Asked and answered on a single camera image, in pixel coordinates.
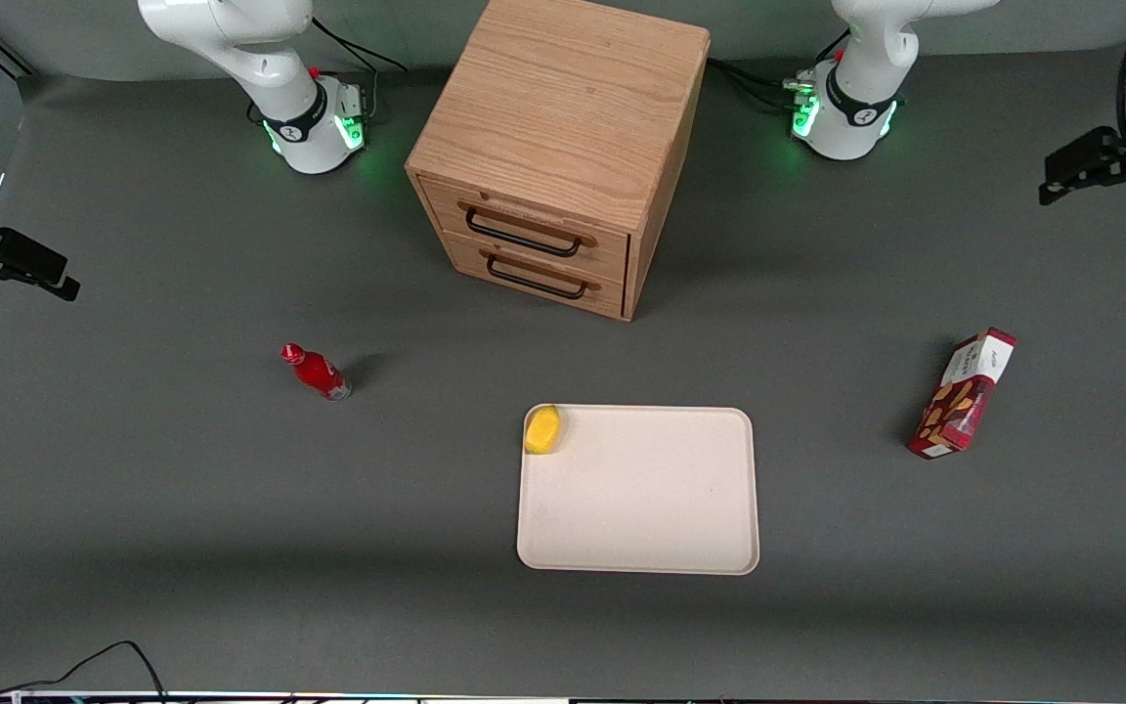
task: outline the black metal handle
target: black metal handle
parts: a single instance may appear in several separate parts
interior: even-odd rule
[[[495,238],[495,240],[509,241],[512,244],[519,244],[520,247],[528,247],[528,249],[535,249],[537,252],[545,252],[546,255],[554,255],[555,257],[574,257],[577,252],[581,250],[581,238],[575,238],[572,241],[572,247],[568,249],[560,249],[558,247],[551,247],[549,244],[542,244],[539,241],[526,240],[526,238],[519,237],[517,234],[510,234],[510,232],[501,232],[500,229],[492,229],[491,226],[482,226],[481,224],[474,223],[472,219],[477,216],[477,210],[468,208],[468,229],[472,232],[477,232],[481,234],[488,234],[489,237]]]
[[[509,280],[510,284],[526,285],[528,288],[535,288],[537,291],[540,291],[540,293],[558,295],[560,298],[580,300],[581,296],[584,295],[584,289],[587,288],[587,286],[589,286],[584,284],[584,282],[581,282],[581,289],[574,291],[573,293],[573,291],[563,291],[560,288],[554,288],[553,285],[537,284],[536,280],[530,280],[525,277],[518,277],[516,275],[508,275],[508,273],[506,271],[499,271],[498,269],[493,268],[493,264],[497,262],[498,257],[495,255],[486,255],[486,257],[489,257],[489,260],[488,262],[485,262],[485,268],[489,271],[489,276],[492,276],[493,278]]]

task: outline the wooden drawer cabinet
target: wooden drawer cabinet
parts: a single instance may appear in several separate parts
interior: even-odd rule
[[[632,320],[707,46],[582,0],[489,1],[406,160],[457,270]]]

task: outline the sponge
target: sponge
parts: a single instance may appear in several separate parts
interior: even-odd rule
[[[524,429],[524,452],[529,455],[548,455],[560,437],[561,427],[563,420],[554,406],[536,409],[528,418],[528,427]]]

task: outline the bottle cap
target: bottle cap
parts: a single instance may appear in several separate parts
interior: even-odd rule
[[[303,357],[306,356],[307,351],[294,342],[286,344],[285,347],[280,348],[280,358],[289,362],[291,365],[303,364]]]

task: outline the drawer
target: drawer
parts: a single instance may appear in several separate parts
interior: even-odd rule
[[[529,262],[625,280],[628,237],[510,204],[475,189],[420,177],[428,205],[441,229],[492,246]]]
[[[577,276],[572,271],[545,267],[533,260],[500,252],[475,238],[444,233],[441,244],[456,269],[465,275],[508,285],[510,288],[540,295],[568,306],[622,318],[625,287],[593,275]]]

